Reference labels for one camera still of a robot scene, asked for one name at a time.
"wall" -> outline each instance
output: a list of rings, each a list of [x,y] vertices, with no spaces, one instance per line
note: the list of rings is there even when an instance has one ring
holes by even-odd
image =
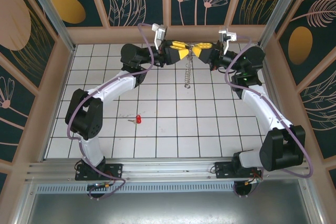
[[[38,161],[70,52],[34,0],[0,0],[0,216],[7,223]]]
[[[329,222],[336,219],[335,0],[296,0],[266,47],[284,114],[306,131],[313,180]]]
[[[142,42],[140,22],[165,24],[168,38],[217,40],[225,25],[254,41],[278,0],[51,0],[77,44]],[[150,29],[145,28],[153,37]]]

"white tile floor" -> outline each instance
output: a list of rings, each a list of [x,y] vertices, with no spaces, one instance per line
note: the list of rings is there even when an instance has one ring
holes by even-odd
[[[46,158],[81,157],[78,143],[66,138],[65,116],[72,93],[114,77],[122,67],[122,46],[77,47]],[[239,44],[232,44],[230,50],[239,52]],[[262,129],[224,75],[210,72],[194,57],[191,88],[186,89],[186,63],[184,59],[163,69],[154,67],[138,88],[104,105],[99,136],[107,158],[228,157],[261,146]],[[261,71],[258,74],[264,82]],[[137,114],[142,123],[134,125],[128,119]]]

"red object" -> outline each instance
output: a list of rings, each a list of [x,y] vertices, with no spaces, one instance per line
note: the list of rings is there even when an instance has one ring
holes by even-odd
[[[137,121],[136,121],[137,123],[141,123],[141,116],[140,116],[140,115],[137,115],[137,116],[136,116],[136,120],[137,120]]]

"silver bracket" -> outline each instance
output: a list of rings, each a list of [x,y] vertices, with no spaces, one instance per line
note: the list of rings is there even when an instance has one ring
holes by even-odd
[[[152,31],[155,32],[154,44],[157,50],[166,36],[166,30],[167,27],[164,25],[159,26],[155,23],[152,25]]]
[[[224,29],[219,30],[219,41],[221,43],[226,43],[224,49],[224,55],[226,55],[227,50],[229,49],[229,41],[237,41],[237,33],[229,32],[226,27]]]

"white grid mat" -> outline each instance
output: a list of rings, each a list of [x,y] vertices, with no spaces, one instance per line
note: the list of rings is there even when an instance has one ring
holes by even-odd
[[[72,93],[88,90],[121,69],[123,45],[79,45],[48,144],[46,158],[80,158],[78,143],[66,138],[65,115]],[[243,44],[231,44],[239,52]],[[191,88],[184,87],[187,59],[153,67],[137,88],[104,107],[101,149],[110,158],[229,157],[260,147],[264,132],[224,75],[193,57]],[[259,78],[263,82],[261,71]],[[142,123],[128,119],[139,114]]]

